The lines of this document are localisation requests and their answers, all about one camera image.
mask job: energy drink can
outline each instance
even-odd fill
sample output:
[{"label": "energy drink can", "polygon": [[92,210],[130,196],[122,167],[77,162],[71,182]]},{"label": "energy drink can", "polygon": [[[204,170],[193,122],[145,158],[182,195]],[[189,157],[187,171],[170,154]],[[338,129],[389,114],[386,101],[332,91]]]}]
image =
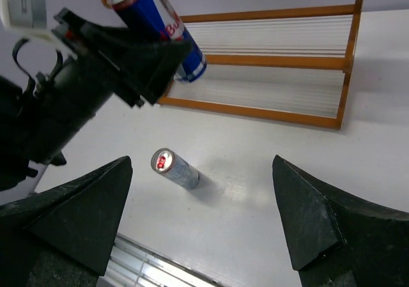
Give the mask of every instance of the energy drink can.
[{"label": "energy drink can", "polygon": [[188,40],[193,49],[176,72],[179,81],[195,81],[207,61],[168,0],[107,0],[125,24],[149,42]]},{"label": "energy drink can", "polygon": [[199,171],[168,148],[162,148],[152,156],[151,167],[154,172],[185,189],[199,185]]}]

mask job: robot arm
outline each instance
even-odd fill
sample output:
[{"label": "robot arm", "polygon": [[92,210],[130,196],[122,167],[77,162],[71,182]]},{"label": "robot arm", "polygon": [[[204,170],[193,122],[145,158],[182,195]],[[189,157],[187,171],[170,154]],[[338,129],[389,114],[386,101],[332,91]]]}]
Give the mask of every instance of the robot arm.
[{"label": "robot arm", "polygon": [[[188,41],[146,43],[127,28],[103,27],[63,9],[52,30],[73,56],[24,92],[0,77],[0,190],[36,176],[29,160],[65,164],[63,147],[112,94],[130,107],[155,104],[190,52]],[[27,40],[18,42],[13,57]]]}]

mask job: can held by robot gripper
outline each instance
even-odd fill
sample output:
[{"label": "can held by robot gripper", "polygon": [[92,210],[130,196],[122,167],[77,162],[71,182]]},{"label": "can held by robot gripper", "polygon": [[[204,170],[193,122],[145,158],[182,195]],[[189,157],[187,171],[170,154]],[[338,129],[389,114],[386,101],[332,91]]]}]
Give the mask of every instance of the can held by robot gripper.
[{"label": "can held by robot gripper", "polygon": [[154,172],[185,189],[194,189],[199,185],[199,171],[169,148],[162,148],[153,154],[151,167]]},{"label": "can held by robot gripper", "polygon": [[107,0],[124,23],[148,42],[187,40],[193,49],[175,80],[193,82],[205,72],[207,60],[168,0]]}]

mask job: orange metal frame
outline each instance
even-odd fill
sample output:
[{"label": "orange metal frame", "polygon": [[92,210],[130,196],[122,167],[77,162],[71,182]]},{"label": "orange metal frame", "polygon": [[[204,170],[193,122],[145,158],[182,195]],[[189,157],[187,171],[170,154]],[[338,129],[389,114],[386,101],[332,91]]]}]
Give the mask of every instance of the orange metal frame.
[{"label": "orange metal frame", "polygon": [[206,55],[209,64],[214,65],[238,65],[238,66],[273,66],[286,68],[313,68],[322,70],[342,70],[345,73],[343,90],[339,102],[336,118],[310,116],[290,112],[271,111],[251,107],[238,107],[233,105],[214,104],[195,100],[183,100],[167,97],[171,89],[160,99],[162,105],[173,105],[190,109],[199,109],[254,118],[285,121],[303,125],[313,125],[325,128],[340,129],[342,126],[346,99],[353,67],[353,57],[357,43],[360,16],[363,0],[355,0],[355,4],[342,6],[327,6],[315,8],[298,8],[285,10],[268,10],[255,12],[219,13],[209,15],[189,15],[182,17],[182,21],[189,22],[217,22],[229,20],[256,20],[256,19],[285,19],[295,17],[319,17],[329,15],[353,15],[351,31],[348,39],[346,53],[343,58],[332,57],[283,57],[283,56],[241,56],[241,55]]}]

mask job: black cable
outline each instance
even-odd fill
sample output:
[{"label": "black cable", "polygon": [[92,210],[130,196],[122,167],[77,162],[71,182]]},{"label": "black cable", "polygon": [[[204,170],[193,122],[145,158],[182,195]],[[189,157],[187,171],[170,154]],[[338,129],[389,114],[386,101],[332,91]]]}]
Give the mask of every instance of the black cable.
[{"label": "black cable", "polygon": [[[19,61],[17,60],[17,55],[19,54],[19,51],[29,41],[30,41],[30,39],[27,39],[27,38],[20,39],[14,45],[12,55],[13,55],[13,60],[14,60],[15,64],[18,66],[18,68],[28,76],[28,85],[27,85],[27,89],[24,92],[24,95],[30,97],[33,94],[34,90],[35,90],[36,81],[32,78],[32,76],[29,74],[29,72],[20,65]],[[54,78],[57,76],[59,71],[62,69],[63,62],[64,62],[63,54],[61,53],[61,51],[56,50],[56,53],[57,53],[56,65],[52,69],[52,71],[51,71],[51,73],[49,75],[49,79],[48,79],[48,81],[51,82],[51,83],[54,82]]]},{"label": "black cable", "polygon": [[21,50],[21,48],[30,40],[27,38],[22,38],[20,39],[13,48],[13,60],[15,62],[15,64],[18,66],[18,68],[24,72],[27,76],[28,76],[28,85],[27,85],[27,89],[25,90],[24,94],[25,95],[32,95],[34,92],[34,89],[36,88],[36,81],[32,78],[32,76],[29,74],[29,72],[27,72],[19,63],[19,61],[17,60],[17,55],[19,54],[19,50]]},{"label": "black cable", "polygon": [[50,73],[50,77],[49,77],[49,80],[52,82],[54,81],[54,78],[56,78],[59,71],[63,68],[63,62],[64,62],[63,54],[61,53],[61,51],[56,50],[56,53],[57,53],[56,66],[52,69]]}]

